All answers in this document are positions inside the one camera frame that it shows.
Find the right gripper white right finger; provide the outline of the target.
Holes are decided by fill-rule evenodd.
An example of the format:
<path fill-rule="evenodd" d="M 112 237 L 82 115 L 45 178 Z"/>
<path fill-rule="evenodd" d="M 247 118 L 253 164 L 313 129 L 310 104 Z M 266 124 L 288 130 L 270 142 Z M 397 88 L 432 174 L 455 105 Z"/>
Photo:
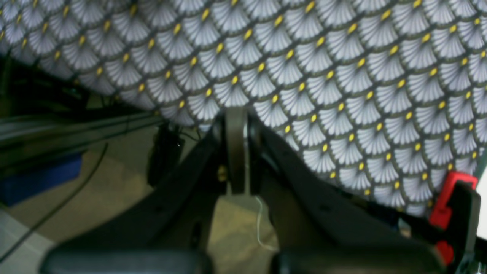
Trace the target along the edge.
<path fill-rule="evenodd" d="M 272 133 L 255 114 L 247 114 L 249 184 L 252 195 L 269 195 L 272 189 L 274 161 L 269 138 Z"/>

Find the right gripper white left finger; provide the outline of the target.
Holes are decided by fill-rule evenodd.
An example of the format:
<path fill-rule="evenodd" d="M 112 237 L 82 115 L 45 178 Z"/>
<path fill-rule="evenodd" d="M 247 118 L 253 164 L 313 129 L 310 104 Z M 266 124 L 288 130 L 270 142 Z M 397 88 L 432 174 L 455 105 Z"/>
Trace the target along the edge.
<path fill-rule="evenodd" d="M 244 107 L 230 107 L 219 113 L 213 124 L 213 137 L 219 145 L 217 180 L 231 195 L 246 193 L 247 120 Z"/>

